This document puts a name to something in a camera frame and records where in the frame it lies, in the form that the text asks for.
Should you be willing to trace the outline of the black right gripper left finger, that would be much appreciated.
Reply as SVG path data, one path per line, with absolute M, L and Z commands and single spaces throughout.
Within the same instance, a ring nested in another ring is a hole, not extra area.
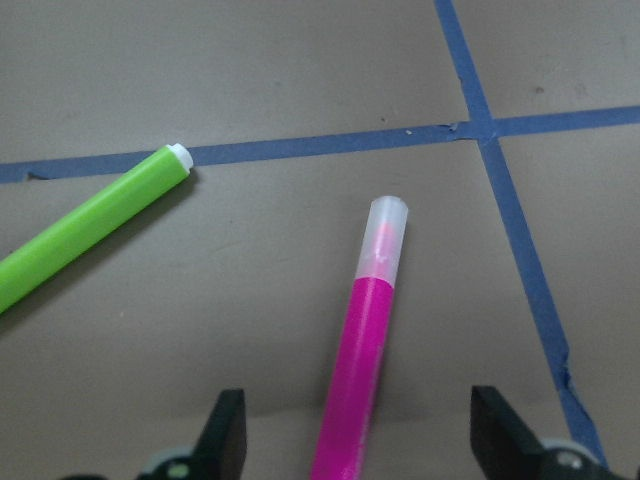
M 172 454 L 138 479 L 240 479 L 247 455 L 243 389 L 223 390 L 188 453 Z

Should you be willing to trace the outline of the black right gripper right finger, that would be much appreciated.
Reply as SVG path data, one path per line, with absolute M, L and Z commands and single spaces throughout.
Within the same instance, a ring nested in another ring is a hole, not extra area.
M 569 440 L 542 440 L 493 386 L 474 386 L 470 445 L 486 479 L 618 479 Z

